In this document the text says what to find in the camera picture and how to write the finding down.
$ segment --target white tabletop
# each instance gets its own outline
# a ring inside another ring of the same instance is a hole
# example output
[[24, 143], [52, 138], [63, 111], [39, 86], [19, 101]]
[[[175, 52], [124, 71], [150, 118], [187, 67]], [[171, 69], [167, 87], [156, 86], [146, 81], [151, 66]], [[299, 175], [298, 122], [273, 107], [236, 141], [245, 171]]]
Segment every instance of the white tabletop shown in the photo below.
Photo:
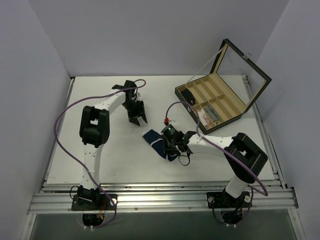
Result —
[[[160, 132], [164, 128], [164, 118], [168, 106], [179, 101], [175, 87], [184, 84], [190, 76], [95, 76], [76, 77], [69, 103], [88, 96], [106, 95], [115, 84], [123, 85], [125, 80], [145, 79], [146, 86], [139, 89], [140, 100], [144, 107], [148, 124], [140, 119], [141, 126], [128, 121], [127, 111], [118, 107], [110, 116], [110, 137], [101, 154], [101, 183], [172, 183], [199, 181], [228, 181], [234, 175], [229, 163], [223, 157], [193, 154], [191, 163], [182, 166], [178, 160], [169, 162], [161, 158], [142, 138], [147, 129]], [[237, 89], [237, 94], [247, 98], [242, 81], [230, 80]], [[83, 159], [83, 143], [79, 137], [82, 109], [92, 106], [99, 100], [88, 100], [72, 107], [65, 115], [59, 139], [62, 144], [80, 160]], [[169, 118], [177, 130], [194, 131], [196, 123], [186, 109], [177, 104], [171, 108]], [[252, 109], [241, 119], [211, 133], [212, 136], [235, 136], [247, 134], [265, 151], [258, 125]], [[82, 167], [64, 153], [60, 147], [53, 152], [53, 161], [47, 184], [79, 184]], [[274, 175], [269, 162], [262, 169], [261, 180], [273, 180]]]

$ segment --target white wall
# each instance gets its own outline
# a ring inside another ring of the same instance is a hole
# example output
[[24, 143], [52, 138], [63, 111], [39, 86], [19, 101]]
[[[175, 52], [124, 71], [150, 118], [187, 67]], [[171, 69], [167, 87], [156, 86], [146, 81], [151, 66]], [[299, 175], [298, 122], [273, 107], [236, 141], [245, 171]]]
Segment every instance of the white wall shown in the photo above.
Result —
[[69, 75], [26, 0], [0, 2], [0, 239], [15, 240], [40, 189]]
[[319, 0], [290, 0], [258, 60], [273, 78], [258, 106], [310, 240], [320, 237], [319, 13]]
[[139, 76], [192, 75], [223, 38], [257, 60], [288, 0], [29, 2], [71, 76]]

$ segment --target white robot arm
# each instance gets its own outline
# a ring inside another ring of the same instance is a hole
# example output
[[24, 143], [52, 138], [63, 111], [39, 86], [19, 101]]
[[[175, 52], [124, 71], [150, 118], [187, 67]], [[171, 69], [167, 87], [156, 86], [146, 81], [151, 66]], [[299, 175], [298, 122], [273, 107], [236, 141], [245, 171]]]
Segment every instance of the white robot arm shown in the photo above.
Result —
[[[137, 100], [135, 89], [119, 92], [119, 90], [135, 87], [137, 86], [133, 81], [127, 80], [124, 86], [115, 85], [110, 92], [110, 97], [94, 106], [83, 108], [79, 134], [84, 148], [84, 165], [87, 166], [97, 184], [100, 184], [101, 153], [110, 135], [110, 115], [117, 107], [123, 105], [127, 109], [130, 123], [140, 126], [139, 117], [147, 123], [144, 102]], [[77, 189], [77, 197], [82, 201], [79, 204], [89, 202], [94, 207], [101, 203], [100, 191], [85, 169]]]
[[196, 134], [195, 131], [188, 131], [183, 134], [177, 131], [171, 124], [161, 131], [164, 140], [164, 151], [166, 154], [180, 155], [203, 153], [214, 156], [225, 156], [235, 175], [227, 184], [224, 191], [232, 199], [238, 199], [248, 184], [253, 184], [255, 179], [242, 166], [236, 163], [221, 150], [204, 140], [220, 146], [231, 155], [246, 165], [256, 176], [259, 175], [268, 160], [267, 155], [244, 133], [236, 136], [216, 137]]

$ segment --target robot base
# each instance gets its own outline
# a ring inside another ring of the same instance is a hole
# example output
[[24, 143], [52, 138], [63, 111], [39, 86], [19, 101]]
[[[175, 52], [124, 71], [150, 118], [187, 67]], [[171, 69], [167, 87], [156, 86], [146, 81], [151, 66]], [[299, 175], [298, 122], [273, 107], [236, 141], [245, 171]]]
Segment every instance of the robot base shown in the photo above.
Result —
[[225, 191], [206, 193], [207, 204], [210, 209], [248, 208], [250, 203], [245, 201], [246, 196], [250, 198], [249, 192], [247, 191], [243, 191], [238, 198], [231, 197]]
[[[113, 199], [113, 201], [116, 204], [118, 201], [118, 195], [109, 194], [109, 196]], [[80, 199], [78, 195], [74, 195], [71, 206], [72, 211], [100, 211], [102, 209], [104, 209], [104, 211], [114, 211], [115, 208], [116, 206], [113, 206], [112, 202], [104, 194], [101, 194], [101, 201], [99, 203], [86, 201]]]

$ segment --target wooden box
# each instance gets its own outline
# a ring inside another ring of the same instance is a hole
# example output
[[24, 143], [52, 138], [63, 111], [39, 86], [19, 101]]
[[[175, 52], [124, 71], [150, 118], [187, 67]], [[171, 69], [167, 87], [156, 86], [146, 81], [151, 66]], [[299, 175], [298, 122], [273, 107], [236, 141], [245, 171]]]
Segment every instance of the wooden box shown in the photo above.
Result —
[[[249, 83], [252, 97], [245, 91], [244, 80]], [[192, 93], [195, 98], [193, 108], [184, 107], [195, 122], [198, 121], [195, 111], [205, 115], [205, 124], [200, 123], [199, 127], [204, 134], [209, 134], [240, 119], [271, 80], [229, 39], [224, 39], [210, 74], [176, 87], [175, 94], [187, 102], [181, 91], [188, 89]]]

